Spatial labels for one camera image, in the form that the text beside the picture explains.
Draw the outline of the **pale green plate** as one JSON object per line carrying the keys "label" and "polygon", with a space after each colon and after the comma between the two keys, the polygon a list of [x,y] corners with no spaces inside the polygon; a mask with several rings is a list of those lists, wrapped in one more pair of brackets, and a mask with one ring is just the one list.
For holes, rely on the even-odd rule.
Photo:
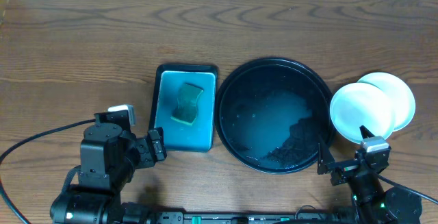
{"label": "pale green plate", "polygon": [[393,133],[396,118],[391,99],[379,88],[366,83],[341,87],[330,104],[330,118],[335,129],[350,142],[359,144],[360,126],[384,139]]}
{"label": "pale green plate", "polygon": [[405,128],[413,120],[416,109],[415,97],[399,77],[390,73],[375,72],[364,75],[358,82],[371,84],[389,97],[394,108],[395,132]]}

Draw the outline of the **green yellow sponge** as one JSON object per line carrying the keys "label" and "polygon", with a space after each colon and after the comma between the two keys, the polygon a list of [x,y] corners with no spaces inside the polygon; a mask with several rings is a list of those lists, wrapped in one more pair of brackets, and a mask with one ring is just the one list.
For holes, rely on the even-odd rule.
{"label": "green yellow sponge", "polygon": [[184,125],[193,125],[198,116],[198,100],[203,89],[184,83],[177,93],[177,106],[172,111],[171,119]]}

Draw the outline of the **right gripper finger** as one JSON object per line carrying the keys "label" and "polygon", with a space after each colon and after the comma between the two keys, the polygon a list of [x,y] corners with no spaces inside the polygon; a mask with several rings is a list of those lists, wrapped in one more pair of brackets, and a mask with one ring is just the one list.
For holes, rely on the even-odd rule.
{"label": "right gripper finger", "polygon": [[374,137],[374,134],[369,129],[367,129],[366,126],[364,125],[360,126],[359,130],[361,132],[361,137],[363,140]]}
{"label": "right gripper finger", "polygon": [[335,168],[335,159],[331,155],[327,144],[321,136],[318,136],[318,175],[331,173]]}

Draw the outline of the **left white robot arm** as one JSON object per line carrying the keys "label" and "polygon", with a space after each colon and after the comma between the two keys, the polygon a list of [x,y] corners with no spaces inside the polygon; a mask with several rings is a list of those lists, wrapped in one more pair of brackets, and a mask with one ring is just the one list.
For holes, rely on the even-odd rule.
{"label": "left white robot arm", "polygon": [[148,207],[123,203],[120,193],[137,169],[166,159],[162,128],[137,138],[120,125],[96,123],[84,132],[80,156],[81,164],[68,172],[52,203],[54,223],[156,223]]}

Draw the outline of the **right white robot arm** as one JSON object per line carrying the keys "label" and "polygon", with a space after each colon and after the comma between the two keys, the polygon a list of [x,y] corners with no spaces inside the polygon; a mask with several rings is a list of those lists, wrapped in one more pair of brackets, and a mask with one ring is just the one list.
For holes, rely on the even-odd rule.
{"label": "right white robot arm", "polygon": [[334,186],[349,185],[358,223],[419,223],[421,196],[395,184],[389,190],[381,185],[380,173],[389,166],[389,143],[363,125],[359,129],[362,141],[353,159],[336,162],[326,143],[318,143],[318,174],[329,173]]}

